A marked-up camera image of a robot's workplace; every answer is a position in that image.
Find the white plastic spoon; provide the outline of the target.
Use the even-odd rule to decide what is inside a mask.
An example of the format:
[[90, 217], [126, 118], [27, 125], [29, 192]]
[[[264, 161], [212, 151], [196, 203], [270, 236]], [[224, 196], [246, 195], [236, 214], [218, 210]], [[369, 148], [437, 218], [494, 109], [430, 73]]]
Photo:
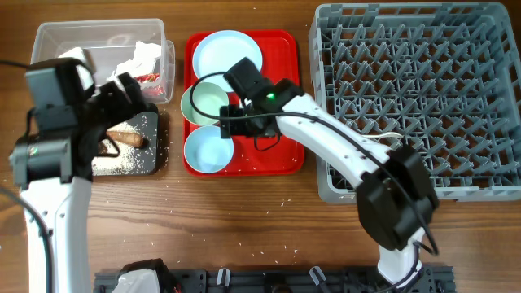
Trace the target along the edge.
[[403, 135], [397, 132], [386, 132], [386, 133], [379, 133], [379, 134], [364, 134], [364, 138], [373, 139], [373, 140], [379, 140], [383, 138], [395, 138], [395, 139], [402, 139]]

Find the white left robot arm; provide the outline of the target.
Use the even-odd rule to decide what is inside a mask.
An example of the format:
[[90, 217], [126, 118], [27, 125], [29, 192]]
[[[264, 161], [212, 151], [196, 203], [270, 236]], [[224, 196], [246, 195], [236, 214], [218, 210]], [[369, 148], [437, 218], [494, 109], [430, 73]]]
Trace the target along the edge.
[[109, 128], [155, 107], [127, 73], [99, 94], [83, 87], [76, 69], [31, 70], [25, 78], [38, 132], [16, 142], [10, 163], [27, 226], [29, 290], [89, 292], [92, 160]]

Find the red snack wrapper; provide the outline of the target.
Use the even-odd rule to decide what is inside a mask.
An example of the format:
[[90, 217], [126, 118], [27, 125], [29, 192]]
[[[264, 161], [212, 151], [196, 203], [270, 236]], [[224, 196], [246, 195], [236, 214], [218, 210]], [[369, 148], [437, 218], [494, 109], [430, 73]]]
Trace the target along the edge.
[[165, 93], [162, 85], [153, 85], [159, 79], [159, 73], [150, 73], [142, 76], [135, 77], [135, 80], [139, 83], [142, 88], [142, 93], [147, 96], [161, 96]]

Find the white tissue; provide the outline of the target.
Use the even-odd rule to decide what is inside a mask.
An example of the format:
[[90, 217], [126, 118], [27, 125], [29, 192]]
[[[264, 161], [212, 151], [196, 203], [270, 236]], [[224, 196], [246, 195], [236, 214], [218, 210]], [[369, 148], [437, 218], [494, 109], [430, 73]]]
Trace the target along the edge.
[[116, 69], [107, 78], [107, 81], [114, 81], [117, 76], [127, 72], [131, 77], [141, 77], [152, 74], [155, 64], [162, 55], [162, 46], [154, 43], [144, 43], [137, 41], [133, 58], [116, 66]]

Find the light green rice bowl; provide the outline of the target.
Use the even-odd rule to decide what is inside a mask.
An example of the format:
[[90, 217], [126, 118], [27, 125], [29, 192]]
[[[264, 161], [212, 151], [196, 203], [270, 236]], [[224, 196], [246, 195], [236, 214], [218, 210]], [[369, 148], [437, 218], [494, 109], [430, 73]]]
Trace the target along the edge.
[[[183, 116], [193, 125], [215, 125], [218, 120], [200, 115], [190, 104], [189, 87], [182, 95], [181, 111]], [[218, 85], [210, 82], [199, 83], [193, 93], [195, 106], [204, 113], [212, 116], [220, 115], [220, 108], [229, 105], [228, 94]]]

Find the large light blue plate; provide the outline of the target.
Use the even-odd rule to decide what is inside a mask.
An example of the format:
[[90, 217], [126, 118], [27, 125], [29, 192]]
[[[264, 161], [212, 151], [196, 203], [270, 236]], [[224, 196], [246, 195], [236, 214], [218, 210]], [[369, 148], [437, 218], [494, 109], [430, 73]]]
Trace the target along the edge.
[[209, 34], [196, 46], [192, 68], [200, 79], [210, 73], [226, 72], [243, 58], [248, 58], [261, 71], [264, 58], [257, 42], [246, 33], [221, 30]]

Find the pile of white rice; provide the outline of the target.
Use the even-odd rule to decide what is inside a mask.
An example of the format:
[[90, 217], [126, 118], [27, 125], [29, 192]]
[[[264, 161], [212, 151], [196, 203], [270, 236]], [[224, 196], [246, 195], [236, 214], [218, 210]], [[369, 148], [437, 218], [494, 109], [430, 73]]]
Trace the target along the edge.
[[118, 124], [108, 131], [138, 133], [145, 142], [141, 148], [125, 145], [121, 142], [105, 139], [99, 143], [101, 157], [92, 161], [95, 176], [147, 175], [155, 171], [156, 148], [154, 140], [136, 125], [129, 122]]

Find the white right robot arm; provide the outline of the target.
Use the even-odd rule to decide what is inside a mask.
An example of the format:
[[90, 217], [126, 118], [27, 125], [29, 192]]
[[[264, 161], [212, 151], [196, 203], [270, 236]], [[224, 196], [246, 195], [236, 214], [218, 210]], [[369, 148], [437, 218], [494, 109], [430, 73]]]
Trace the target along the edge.
[[223, 129], [248, 136], [273, 130], [332, 165], [355, 190], [359, 221], [379, 245], [379, 274], [392, 289], [408, 287], [422, 267], [422, 239], [429, 240], [429, 253], [439, 252], [428, 228], [439, 200], [419, 153], [363, 137], [288, 79], [277, 84], [264, 77], [225, 79], [243, 109], [222, 110]]

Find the small light blue plate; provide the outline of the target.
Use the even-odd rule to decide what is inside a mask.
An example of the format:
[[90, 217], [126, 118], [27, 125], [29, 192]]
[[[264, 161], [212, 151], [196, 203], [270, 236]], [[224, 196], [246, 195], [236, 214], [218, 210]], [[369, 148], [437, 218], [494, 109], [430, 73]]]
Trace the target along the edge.
[[234, 142], [222, 138], [221, 129], [214, 125], [194, 130], [184, 144], [184, 158], [199, 173], [217, 173], [224, 169], [234, 156]]

